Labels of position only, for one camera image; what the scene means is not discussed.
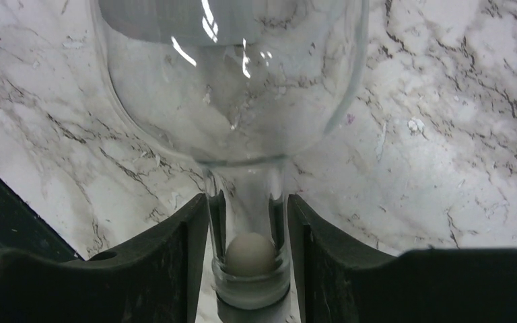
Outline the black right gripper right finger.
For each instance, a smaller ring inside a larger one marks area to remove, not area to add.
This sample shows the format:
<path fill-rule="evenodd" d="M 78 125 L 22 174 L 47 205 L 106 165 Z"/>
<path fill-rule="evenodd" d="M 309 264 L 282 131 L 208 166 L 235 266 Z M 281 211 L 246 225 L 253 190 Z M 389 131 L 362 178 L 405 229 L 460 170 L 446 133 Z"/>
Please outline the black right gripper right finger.
<path fill-rule="evenodd" d="M 391 256 L 287 202 L 303 322 L 517 322 L 517 248 Z"/>

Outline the clear liquor bottle red label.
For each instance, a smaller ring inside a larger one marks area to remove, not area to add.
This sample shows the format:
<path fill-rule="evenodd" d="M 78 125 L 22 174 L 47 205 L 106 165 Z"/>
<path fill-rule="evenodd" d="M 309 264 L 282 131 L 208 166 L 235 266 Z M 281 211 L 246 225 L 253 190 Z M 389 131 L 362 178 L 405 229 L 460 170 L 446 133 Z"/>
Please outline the clear liquor bottle red label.
<path fill-rule="evenodd" d="M 351 105 L 367 1 L 90 1 L 120 117 L 202 170 L 215 290 L 243 310 L 290 287 L 285 163 Z"/>

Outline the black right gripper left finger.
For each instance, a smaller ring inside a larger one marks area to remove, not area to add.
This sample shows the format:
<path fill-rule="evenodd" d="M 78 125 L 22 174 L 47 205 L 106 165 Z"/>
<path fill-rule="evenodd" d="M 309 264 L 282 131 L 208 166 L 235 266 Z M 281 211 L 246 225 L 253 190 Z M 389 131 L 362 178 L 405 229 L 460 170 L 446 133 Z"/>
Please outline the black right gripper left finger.
<path fill-rule="evenodd" d="M 0 322 L 194 322 L 207 229 L 198 194 L 87 261 L 0 249 Z"/>

